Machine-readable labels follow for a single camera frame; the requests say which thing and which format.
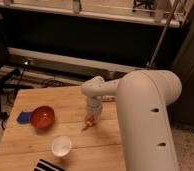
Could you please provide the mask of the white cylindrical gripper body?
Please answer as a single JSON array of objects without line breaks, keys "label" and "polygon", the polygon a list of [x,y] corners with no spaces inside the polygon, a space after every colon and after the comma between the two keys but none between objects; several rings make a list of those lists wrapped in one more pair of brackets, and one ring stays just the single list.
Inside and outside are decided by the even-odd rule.
[{"label": "white cylindrical gripper body", "polygon": [[94,117],[97,119],[102,113],[102,97],[95,96],[95,97],[88,97],[86,99],[86,117]]}]

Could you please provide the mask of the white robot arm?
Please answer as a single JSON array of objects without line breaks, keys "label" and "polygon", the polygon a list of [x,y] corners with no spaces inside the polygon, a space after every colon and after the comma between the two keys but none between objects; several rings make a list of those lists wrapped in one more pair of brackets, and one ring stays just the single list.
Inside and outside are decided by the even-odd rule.
[{"label": "white robot arm", "polygon": [[120,79],[96,76],[81,86],[86,123],[102,113],[102,97],[116,98],[126,171],[180,171],[167,106],[180,96],[179,77],[168,70],[136,70]]}]

